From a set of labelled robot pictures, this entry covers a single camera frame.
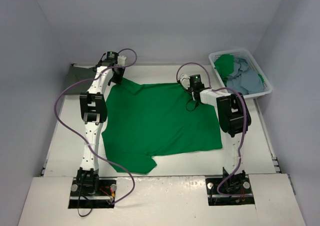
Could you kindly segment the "grey t shirt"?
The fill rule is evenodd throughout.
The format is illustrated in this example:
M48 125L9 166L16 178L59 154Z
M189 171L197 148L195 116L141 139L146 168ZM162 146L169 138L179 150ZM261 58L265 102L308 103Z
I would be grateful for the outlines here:
M65 90L69 86L79 81L82 81L85 79L93 79L95 75L96 75L96 72L94 71L93 67L82 68L77 66L70 66L63 89ZM92 81L90 82L87 81L81 84L77 84L76 86L64 92L64 95L80 95L80 93L85 93L89 89L91 84L92 84Z

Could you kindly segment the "green t shirt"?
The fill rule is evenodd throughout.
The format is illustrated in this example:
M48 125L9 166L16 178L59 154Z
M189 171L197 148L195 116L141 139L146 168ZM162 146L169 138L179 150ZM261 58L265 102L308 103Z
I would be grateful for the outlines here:
M138 84L124 79L106 99L101 134L106 158L117 172L148 174L156 156L219 150L220 125L213 106L193 101L177 83Z
M215 60L214 66L221 79L225 80L227 76L234 72L234 56L223 54Z

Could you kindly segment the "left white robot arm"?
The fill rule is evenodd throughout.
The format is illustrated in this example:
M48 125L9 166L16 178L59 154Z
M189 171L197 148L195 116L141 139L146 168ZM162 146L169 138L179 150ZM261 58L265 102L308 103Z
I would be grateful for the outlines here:
M96 195L100 189L98 152L100 133L108 117L104 91L114 76L119 54L107 52L106 58L96 66L94 81L86 92L79 96L81 118L84 121L86 141L76 182L83 194Z

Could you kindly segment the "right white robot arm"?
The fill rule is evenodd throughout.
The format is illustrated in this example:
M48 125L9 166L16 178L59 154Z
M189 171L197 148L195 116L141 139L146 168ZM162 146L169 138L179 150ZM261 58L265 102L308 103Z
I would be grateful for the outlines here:
M242 147L251 124L251 116L243 95L226 87L206 88L199 74L191 76L182 74L178 82L194 101L214 107L220 129L225 134L226 161L222 168L222 179L217 186L217 193L229 197L242 196L242 193L236 193L234 190L240 184L237 176L246 176L242 170Z

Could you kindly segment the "white laundry basket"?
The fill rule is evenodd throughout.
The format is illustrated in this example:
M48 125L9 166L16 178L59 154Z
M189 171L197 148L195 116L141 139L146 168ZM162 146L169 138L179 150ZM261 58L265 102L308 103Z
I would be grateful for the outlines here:
M209 54L208 58L209 58L209 60L211 62L211 65L213 66L213 71L217 75L217 78L218 78L218 80L219 80L219 82L220 82L222 87L227 87L225 85L226 79L225 80L221 79L219 73L215 69L214 62L219 56L221 56L223 54L230 54L230 55L233 55L234 57L239 57L239 58L246 59L249 67L259 74L259 76L260 76L260 78L261 78L261 80L263 82L263 88L264 88L263 92L256 93L256 94L244 95L243 97L245 99L254 99L254 98L257 98L259 96L263 96L263 95L269 94L272 91L272 87L271 87L269 81L267 80L266 76L264 75L263 71L259 67L258 63L254 59L252 54L246 49L235 49L235 50L219 51L219 52L214 52L214 53Z

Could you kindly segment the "light blue t shirt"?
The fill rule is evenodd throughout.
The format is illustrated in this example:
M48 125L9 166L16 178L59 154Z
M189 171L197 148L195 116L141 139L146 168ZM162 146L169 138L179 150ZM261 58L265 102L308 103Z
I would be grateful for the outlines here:
M259 74L249 67L246 59L239 57L233 58L233 72L226 77L225 85L243 95L264 91Z

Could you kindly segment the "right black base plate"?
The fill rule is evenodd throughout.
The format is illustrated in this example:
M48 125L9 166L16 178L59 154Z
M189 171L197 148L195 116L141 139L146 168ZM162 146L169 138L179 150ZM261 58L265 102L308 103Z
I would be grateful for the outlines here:
M236 205L254 205L255 199L250 183L246 176L244 179L234 179L229 187L222 185L218 193L217 187L222 178L207 177L205 178L207 201L209 206L236 206Z

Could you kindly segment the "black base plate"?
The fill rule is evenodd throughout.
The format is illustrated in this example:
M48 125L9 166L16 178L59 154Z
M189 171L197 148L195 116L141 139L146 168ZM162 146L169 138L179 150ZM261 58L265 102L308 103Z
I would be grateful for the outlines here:
M69 194L69 209L95 209L114 208L111 204L115 199L117 181L115 179L103 178L99 181L99 187L95 192L90 192L88 186L83 186L80 193L80 183L74 178Z
M229 187L222 185L218 193L217 187L222 178L207 177L205 178L207 201L209 206L236 206L236 205L254 205L255 199L250 183L246 176L244 179L234 179Z

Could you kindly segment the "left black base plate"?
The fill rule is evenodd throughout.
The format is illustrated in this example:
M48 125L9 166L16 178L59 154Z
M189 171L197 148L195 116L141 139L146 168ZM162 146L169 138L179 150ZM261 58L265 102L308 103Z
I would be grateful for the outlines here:
M99 181L99 187L95 192L90 192L88 186L83 186L80 193L80 183L74 178L69 194L69 209L95 209L114 208L111 204L115 199L117 181L115 179L103 178Z

